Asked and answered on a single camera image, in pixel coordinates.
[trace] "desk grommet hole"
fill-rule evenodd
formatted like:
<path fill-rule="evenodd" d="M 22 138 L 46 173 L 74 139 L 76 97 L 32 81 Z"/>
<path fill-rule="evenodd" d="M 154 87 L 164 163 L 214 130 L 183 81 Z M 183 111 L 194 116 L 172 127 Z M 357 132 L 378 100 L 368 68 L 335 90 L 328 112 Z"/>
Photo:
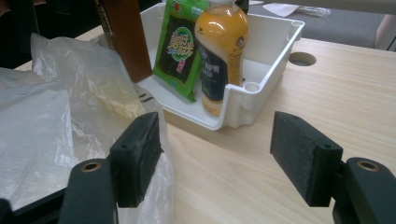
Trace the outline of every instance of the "desk grommet hole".
<path fill-rule="evenodd" d="M 309 53 L 293 52 L 289 56 L 289 62 L 299 66 L 311 66 L 317 62 L 317 59 Z"/>

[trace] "snack package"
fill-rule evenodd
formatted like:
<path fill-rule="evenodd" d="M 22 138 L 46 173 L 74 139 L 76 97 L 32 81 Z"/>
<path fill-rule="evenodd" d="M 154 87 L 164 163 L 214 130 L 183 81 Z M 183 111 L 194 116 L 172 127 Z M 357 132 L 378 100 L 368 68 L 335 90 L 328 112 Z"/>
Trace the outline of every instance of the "snack package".
<path fill-rule="evenodd" d="M 194 87 L 201 74 L 195 22 L 206 0 L 167 0 L 153 73 L 194 103 Z"/>

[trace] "dark background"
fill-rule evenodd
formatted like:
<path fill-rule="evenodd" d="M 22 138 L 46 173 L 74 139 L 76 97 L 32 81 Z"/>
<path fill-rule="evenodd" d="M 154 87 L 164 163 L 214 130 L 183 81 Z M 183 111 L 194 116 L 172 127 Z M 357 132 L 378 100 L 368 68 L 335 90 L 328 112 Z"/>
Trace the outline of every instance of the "dark background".
<path fill-rule="evenodd" d="M 141 11 L 160 2 L 161 0 L 138 1 Z M 0 67 L 10 69 L 32 60 L 30 53 L 23 52 L 18 45 L 15 15 L 11 10 L 0 17 Z M 38 5 L 35 6 L 35 16 L 39 34 L 49 39 L 56 36 L 75 38 L 100 25 L 93 0 L 70 0 L 69 15 L 54 12 L 52 4 Z"/>

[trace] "storage tray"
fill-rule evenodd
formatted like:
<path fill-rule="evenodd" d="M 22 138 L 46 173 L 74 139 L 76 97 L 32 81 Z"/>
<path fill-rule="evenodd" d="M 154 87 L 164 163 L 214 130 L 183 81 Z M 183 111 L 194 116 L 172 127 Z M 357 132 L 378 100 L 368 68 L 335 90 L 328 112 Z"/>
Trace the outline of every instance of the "storage tray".
<path fill-rule="evenodd" d="M 154 65 L 163 25 L 164 3 L 141 13 L 151 65 Z M 201 82 L 190 103 L 156 76 L 137 83 L 149 91 L 163 109 L 193 121 L 209 130 L 223 126 L 251 124 L 259 115 L 271 92 L 282 78 L 291 48 L 301 37 L 302 21 L 248 15 L 249 39 L 244 53 L 242 87 L 228 84 L 219 117 L 207 113 L 201 101 Z"/>

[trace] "bottle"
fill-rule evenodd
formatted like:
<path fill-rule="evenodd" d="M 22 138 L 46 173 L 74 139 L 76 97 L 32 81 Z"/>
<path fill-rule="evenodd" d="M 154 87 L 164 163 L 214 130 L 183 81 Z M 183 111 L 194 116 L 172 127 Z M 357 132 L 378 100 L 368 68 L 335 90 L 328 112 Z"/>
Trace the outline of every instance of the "bottle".
<path fill-rule="evenodd" d="M 227 84 L 242 85 L 242 56 L 248 40 L 248 17 L 233 0 L 208 0 L 195 23 L 202 59 L 202 103 L 219 116 Z"/>

